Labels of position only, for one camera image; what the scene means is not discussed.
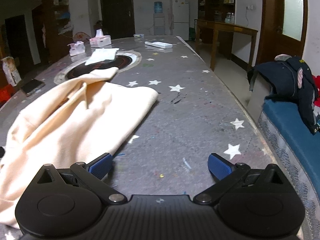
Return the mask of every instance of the frosted glass panel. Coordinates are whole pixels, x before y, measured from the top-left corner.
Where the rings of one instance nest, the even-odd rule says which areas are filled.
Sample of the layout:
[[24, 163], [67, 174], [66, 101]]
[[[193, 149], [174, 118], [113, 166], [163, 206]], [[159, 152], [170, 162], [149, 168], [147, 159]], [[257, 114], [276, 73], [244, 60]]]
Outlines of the frosted glass panel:
[[284, 24], [282, 34], [301, 40], [303, 0], [284, 0]]

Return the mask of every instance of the refrigerator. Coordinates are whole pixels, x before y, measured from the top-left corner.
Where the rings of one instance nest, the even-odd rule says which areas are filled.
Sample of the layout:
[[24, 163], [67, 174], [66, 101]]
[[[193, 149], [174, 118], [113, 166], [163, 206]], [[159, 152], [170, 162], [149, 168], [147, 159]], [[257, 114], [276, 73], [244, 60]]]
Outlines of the refrigerator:
[[189, 40], [189, 1], [171, 0], [171, 35]]

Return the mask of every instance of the blue gripper pad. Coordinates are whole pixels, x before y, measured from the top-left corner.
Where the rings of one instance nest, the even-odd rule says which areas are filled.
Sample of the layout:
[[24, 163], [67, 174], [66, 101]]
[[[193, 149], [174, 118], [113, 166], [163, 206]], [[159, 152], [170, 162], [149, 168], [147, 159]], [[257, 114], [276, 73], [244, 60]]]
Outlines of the blue gripper pad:
[[105, 153], [87, 164], [87, 171], [102, 179], [112, 168], [112, 155]]
[[213, 176], [222, 180], [235, 170], [235, 166], [216, 153], [212, 153], [208, 158], [208, 169]]

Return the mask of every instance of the red cloth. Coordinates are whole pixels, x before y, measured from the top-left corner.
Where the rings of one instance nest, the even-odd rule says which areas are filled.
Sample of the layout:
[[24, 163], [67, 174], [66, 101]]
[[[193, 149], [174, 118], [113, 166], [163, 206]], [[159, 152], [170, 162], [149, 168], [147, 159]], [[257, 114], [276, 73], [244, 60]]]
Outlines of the red cloth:
[[4, 88], [0, 89], [0, 102], [8, 101], [14, 94], [15, 90], [12, 85], [6, 85]]
[[[318, 94], [319, 94], [319, 96], [320, 96], [320, 90], [319, 90], [319, 88], [320, 88], [320, 76], [312, 76], [313, 77], [313, 80], [315, 81], [315, 84], [316, 84], [316, 86], [317, 86], [317, 88], [318, 88]], [[315, 106], [319, 106], [320, 107], [320, 98], [317, 98], [316, 100], [315, 100]]]

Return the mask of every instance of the cream fabric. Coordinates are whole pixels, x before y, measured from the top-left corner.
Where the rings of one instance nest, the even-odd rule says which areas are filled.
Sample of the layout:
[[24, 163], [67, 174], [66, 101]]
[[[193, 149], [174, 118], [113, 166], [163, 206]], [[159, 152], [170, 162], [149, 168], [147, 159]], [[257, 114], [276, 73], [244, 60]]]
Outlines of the cream fabric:
[[158, 93], [103, 82], [117, 70], [94, 70], [66, 81], [20, 112], [0, 163], [0, 223], [19, 228], [15, 206], [42, 165], [68, 168], [113, 155], [141, 122]]

